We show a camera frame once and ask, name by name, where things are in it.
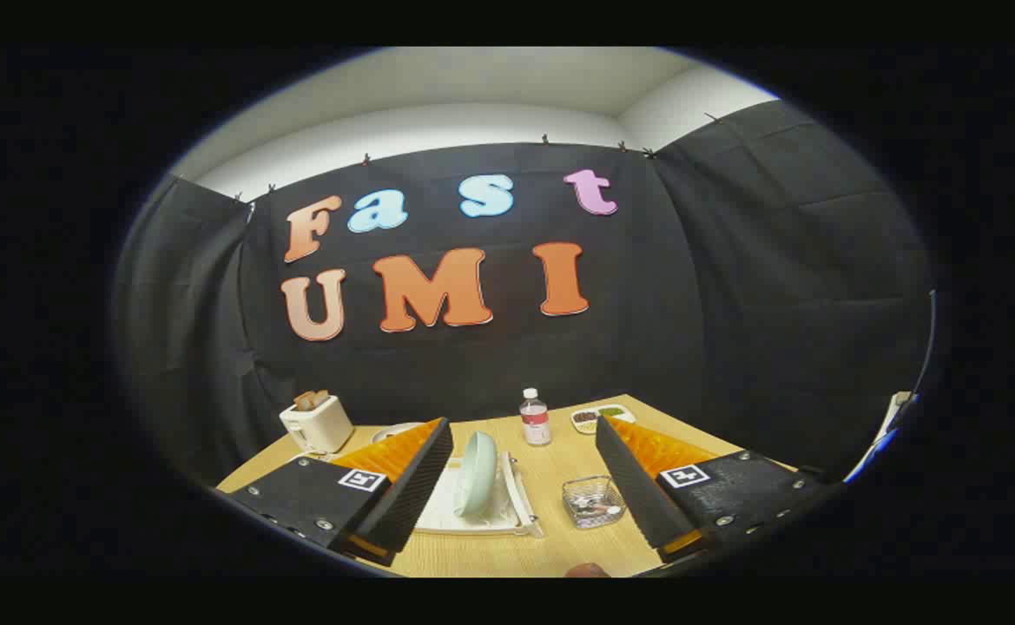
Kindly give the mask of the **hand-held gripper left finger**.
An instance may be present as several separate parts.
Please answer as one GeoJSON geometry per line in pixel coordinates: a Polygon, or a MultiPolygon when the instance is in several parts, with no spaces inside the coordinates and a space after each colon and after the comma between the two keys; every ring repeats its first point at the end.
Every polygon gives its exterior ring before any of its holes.
{"type": "Polygon", "coordinates": [[[228,498],[320,549],[389,566],[452,452],[451,422],[434,419],[336,460],[289,460],[228,498]]]}

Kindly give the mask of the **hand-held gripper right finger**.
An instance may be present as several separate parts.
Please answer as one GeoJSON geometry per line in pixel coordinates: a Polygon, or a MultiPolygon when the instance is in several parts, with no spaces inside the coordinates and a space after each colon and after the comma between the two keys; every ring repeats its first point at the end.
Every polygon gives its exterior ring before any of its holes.
{"type": "Polygon", "coordinates": [[[799,523],[844,489],[705,432],[665,432],[645,417],[599,419],[596,450],[663,564],[736,554],[799,523]]]}

